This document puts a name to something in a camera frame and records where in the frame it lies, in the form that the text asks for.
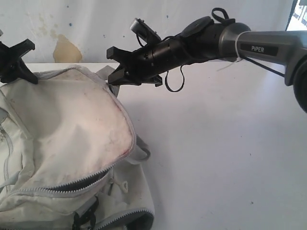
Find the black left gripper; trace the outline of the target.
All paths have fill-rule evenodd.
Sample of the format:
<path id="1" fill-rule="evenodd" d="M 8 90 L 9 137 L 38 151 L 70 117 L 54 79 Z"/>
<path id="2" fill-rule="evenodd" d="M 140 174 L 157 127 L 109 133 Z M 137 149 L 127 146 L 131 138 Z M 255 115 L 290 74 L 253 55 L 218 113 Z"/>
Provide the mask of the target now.
<path id="1" fill-rule="evenodd" d="M 11 83 L 18 78 L 24 79 L 32 84 L 38 84 L 38 78 L 29 70 L 22 57 L 31 50 L 35 50 L 35 44 L 29 40 L 8 47 L 0 43 L 0 81 Z"/>

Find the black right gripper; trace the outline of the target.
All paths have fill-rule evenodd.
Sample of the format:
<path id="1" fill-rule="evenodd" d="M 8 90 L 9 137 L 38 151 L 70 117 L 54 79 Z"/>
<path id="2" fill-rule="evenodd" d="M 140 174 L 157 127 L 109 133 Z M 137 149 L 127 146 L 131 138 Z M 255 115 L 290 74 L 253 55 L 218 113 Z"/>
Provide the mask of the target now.
<path id="1" fill-rule="evenodd" d="M 133 52 L 113 46 L 106 51 L 106 57 L 119 63 L 107 78 L 108 84 L 113 86 L 143 83 L 160 86 L 161 73 L 189 62 L 187 51 L 177 39 L 146 45 Z"/>

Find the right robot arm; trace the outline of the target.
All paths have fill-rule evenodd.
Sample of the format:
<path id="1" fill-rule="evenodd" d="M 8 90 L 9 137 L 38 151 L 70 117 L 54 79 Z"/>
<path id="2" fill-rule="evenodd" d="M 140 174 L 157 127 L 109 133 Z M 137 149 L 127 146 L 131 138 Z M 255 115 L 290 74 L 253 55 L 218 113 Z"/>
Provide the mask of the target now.
<path id="1" fill-rule="evenodd" d="M 293 87 L 298 104 L 303 110 L 307 108 L 306 31 L 255 32 L 234 19 L 215 23 L 209 16 L 164 39 L 140 19 L 134 21 L 131 29 L 145 45 L 134 51 L 117 47 L 107 50 L 106 57 L 119 64 L 108 76 L 110 85 L 160 86 L 164 72 L 217 59 L 229 62 L 244 59 L 256 65 L 266 61 L 284 66 L 281 76 L 285 85 Z"/>

